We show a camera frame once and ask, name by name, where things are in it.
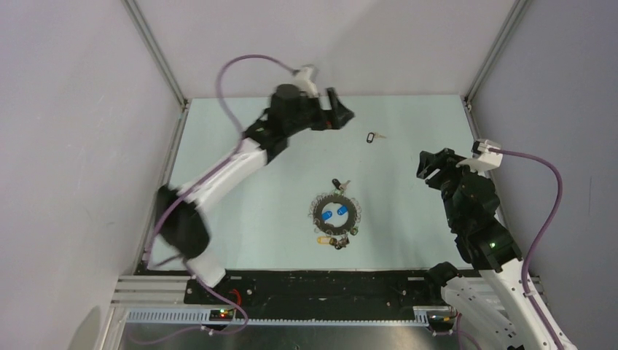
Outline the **black tagged removed key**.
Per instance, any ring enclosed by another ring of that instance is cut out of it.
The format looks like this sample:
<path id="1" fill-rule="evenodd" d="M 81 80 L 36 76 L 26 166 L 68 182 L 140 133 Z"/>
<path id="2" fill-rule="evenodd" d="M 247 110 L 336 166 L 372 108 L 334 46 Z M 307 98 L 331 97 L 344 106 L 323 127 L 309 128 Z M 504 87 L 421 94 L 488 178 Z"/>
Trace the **black tagged removed key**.
<path id="1" fill-rule="evenodd" d="M 371 143 L 373 143 L 376 139 L 386 139 L 386 136 L 384 136 L 384 135 L 382 135 L 382 134 L 380 134 L 380 133 L 376 133 L 376 132 L 369 132 L 369 133 L 367 134 L 367 137 L 366 137 L 366 142 L 367 142 L 368 144 L 371 144 Z"/>

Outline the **large metal keyring with keys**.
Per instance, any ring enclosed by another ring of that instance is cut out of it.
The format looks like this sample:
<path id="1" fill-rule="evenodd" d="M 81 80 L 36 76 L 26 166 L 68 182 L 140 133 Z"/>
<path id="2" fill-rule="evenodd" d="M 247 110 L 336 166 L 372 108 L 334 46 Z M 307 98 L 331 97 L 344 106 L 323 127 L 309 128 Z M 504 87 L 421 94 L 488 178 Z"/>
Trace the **large metal keyring with keys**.
<path id="1" fill-rule="evenodd" d="M 361 207 L 348 195 L 351 181 L 333 179 L 334 189 L 317 195 L 311 202 L 308 217 L 318 234 L 318 244 L 328 245 L 336 250 L 346 248 L 351 237 L 359 234 Z"/>

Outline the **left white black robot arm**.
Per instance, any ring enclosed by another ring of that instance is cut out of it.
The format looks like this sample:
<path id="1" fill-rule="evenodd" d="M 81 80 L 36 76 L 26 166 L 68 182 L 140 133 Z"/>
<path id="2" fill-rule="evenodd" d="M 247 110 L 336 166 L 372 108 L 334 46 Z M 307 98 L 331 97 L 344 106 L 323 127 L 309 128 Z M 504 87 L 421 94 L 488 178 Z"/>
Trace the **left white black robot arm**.
<path id="1" fill-rule="evenodd" d="M 156 192 L 154 236 L 160 236 L 183 260 L 187 271 L 203 284 L 202 293 L 212 303 L 223 303 L 230 294 L 226 270 L 209 245 L 211 234 L 206 212 L 245 178 L 265 167 L 304 130 L 334 131 L 355 114 L 326 89 L 330 108 L 323 109 L 319 96 L 293 84 L 279 85 L 269 105 L 247 129 L 229 155 L 196 180 L 180 188 L 161 186 Z"/>

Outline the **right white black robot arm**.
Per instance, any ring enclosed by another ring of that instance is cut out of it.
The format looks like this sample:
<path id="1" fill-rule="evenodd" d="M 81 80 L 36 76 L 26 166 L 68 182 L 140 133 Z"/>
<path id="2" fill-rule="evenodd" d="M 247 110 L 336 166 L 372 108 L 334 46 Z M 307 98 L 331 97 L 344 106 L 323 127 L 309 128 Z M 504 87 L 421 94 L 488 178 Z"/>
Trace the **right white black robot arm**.
<path id="1" fill-rule="evenodd" d="M 448 148 L 437 153 L 422 151 L 417 177 L 440 192 L 462 259 L 495 292 L 504 311 L 479 296 L 448 262 L 426 271 L 425 299 L 454 307 L 493 349 L 575 349 L 538 297 L 528 272 L 530 258 L 523 256 L 512 234 L 496 218 L 500 200 L 484 172 L 498 168 L 506 150 L 478 140 L 473 153 L 466 158 Z"/>

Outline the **right small circuit board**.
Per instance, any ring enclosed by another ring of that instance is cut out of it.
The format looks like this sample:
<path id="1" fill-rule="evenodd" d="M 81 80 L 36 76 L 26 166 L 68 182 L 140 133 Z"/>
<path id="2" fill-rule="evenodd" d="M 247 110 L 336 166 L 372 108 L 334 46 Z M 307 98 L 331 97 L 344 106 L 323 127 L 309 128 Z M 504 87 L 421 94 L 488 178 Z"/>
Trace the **right small circuit board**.
<path id="1" fill-rule="evenodd" d="M 456 319 L 456 315 L 431 315 L 428 318 L 430 324 L 432 323 L 448 323 Z"/>

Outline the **small circuit board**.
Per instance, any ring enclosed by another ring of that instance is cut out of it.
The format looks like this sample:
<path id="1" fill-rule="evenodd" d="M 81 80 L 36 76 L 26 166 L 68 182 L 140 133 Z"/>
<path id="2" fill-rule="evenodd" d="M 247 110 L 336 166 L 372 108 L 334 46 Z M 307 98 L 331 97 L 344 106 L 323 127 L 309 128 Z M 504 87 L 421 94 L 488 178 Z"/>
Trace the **small circuit board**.
<path id="1" fill-rule="evenodd" d="M 210 322 L 231 322 L 234 318 L 234 309 L 213 309 L 210 311 L 208 320 Z"/>
<path id="2" fill-rule="evenodd" d="M 431 315 L 428 318 L 430 324 L 432 323 L 448 323 L 456 319 L 456 315 Z"/>

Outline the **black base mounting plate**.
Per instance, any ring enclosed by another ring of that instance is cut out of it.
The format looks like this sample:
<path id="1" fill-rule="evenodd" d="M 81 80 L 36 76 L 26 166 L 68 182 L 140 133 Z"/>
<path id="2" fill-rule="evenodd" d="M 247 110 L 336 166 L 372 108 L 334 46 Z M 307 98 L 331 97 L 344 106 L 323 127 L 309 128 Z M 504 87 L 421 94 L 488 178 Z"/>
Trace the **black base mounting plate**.
<path id="1" fill-rule="evenodd" d="M 405 320 L 445 306 L 423 270 L 229 270 L 214 291 L 249 318 Z"/>

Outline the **left small circuit board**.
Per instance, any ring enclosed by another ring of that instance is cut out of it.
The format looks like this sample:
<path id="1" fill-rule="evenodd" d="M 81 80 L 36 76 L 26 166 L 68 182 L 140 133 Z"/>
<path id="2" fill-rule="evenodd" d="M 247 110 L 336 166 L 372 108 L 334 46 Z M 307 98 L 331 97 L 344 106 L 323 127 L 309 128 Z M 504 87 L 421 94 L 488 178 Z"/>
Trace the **left small circuit board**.
<path id="1" fill-rule="evenodd" d="M 210 322 L 231 322 L 234 318 L 234 309 L 213 309 L 210 311 L 208 320 Z"/>

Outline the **right aluminium frame post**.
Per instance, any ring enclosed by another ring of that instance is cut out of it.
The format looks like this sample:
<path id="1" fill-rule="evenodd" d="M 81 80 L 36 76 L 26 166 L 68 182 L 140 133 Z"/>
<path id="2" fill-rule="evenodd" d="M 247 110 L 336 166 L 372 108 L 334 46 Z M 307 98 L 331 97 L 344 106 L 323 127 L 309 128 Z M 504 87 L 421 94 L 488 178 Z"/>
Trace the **right aluminium frame post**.
<path id="1" fill-rule="evenodd" d="M 471 111 L 473 101 L 479 93 L 481 87 L 485 83 L 485 80 L 489 77 L 492 72 L 493 67 L 497 63 L 500 55 L 505 50 L 507 44 L 509 43 L 510 38 L 514 34 L 515 30 L 519 26 L 523 17 L 525 16 L 526 11 L 529 6 L 532 4 L 530 0 L 517 0 L 514 1 L 511 9 L 509 10 L 505 21 L 501 25 L 498 30 L 498 34 L 494 39 L 488 54 L 485 56 L 484 61 L 482 62 L 479 70 L 477 71 L 472 83 L 467 90 L 466 94 L 463 96 L 464 106 Z"/>

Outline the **aluminium frame post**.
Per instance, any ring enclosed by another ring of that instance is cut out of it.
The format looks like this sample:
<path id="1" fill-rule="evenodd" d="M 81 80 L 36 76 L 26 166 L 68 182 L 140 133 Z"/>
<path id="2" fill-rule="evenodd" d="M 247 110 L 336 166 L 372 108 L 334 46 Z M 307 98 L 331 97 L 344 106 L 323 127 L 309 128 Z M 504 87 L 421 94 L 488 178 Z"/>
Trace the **aluminium frame post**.
<path id="1" fill-rule="evenodd" d="M 122 0 L 121 3 L 125 7 L 125 10 L 129 18 L 132 20 L 138 35 L 141 37 L 145 48 L 151 55 L 154 64 L 171 91 L 176 103 L 179 105 L 180 110 L 184 111 L 187 105 L 187 97 L 182 92 L 180 84 L 174 76 L 168 60 L 158 44 L 141 7 L 135 0 Z"/>
<path id="2" fill-rule="evenodd" d="M 497 63 L 500 55 L 505 50 L 507 44 L 509 43 L 510 38 L 514 34 L 515 30 L 519 26 L 523 17 L 525 16 L 526 11 L 529 6 L 532 4 L 530 0 L 517 0 L 514 1 L 511 9 L 509 10 L 505 21 L 501 25 L 498 30 L 498 34 L 494 39 L 488 54 L 485 56 L 484 61 L 482 62 L 479 70 L 477 71 L 472 83 L 467 90 L 466 94 L 463 96 L 464 106 L 471 111 L 473 101 L 479 93 L 481 87 L 485 83 L 485 80 L 489 77 L 492 72 L 493 67 Z"/>

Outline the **left aluminium frame post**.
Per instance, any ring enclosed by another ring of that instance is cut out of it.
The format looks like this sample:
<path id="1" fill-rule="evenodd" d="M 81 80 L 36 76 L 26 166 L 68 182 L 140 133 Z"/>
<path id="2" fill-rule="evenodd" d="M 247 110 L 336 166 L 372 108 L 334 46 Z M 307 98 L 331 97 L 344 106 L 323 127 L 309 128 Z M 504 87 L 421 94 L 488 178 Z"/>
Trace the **left aluminium frame post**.
<path id="1" fill-rule="evenodd" d="M 187 97 L 182 92 L 180 84 L 174 76 L 168 60 L 158 44 L 141 7 L 135 0 L 122 0 L 121 3 L 125 7 L 125 10 L 129 18 L 132 20 L 138 35 L 141 37 L 145 48 L 151 55 L 154 64 L 171 91 L 176 103 L 179 105 L 180 110 L 184 111 L 187 105 Z"/>

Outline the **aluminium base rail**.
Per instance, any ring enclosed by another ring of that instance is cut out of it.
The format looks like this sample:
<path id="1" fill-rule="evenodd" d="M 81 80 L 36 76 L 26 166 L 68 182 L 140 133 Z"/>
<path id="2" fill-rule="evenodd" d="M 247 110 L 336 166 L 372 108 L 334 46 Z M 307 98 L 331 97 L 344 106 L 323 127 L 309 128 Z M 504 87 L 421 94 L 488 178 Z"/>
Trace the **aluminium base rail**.
<path id="1" fill-rule="evenodd" d="M 188 276 L 121 276 L 111 304 L 122 307 L 183 306 Z"/>

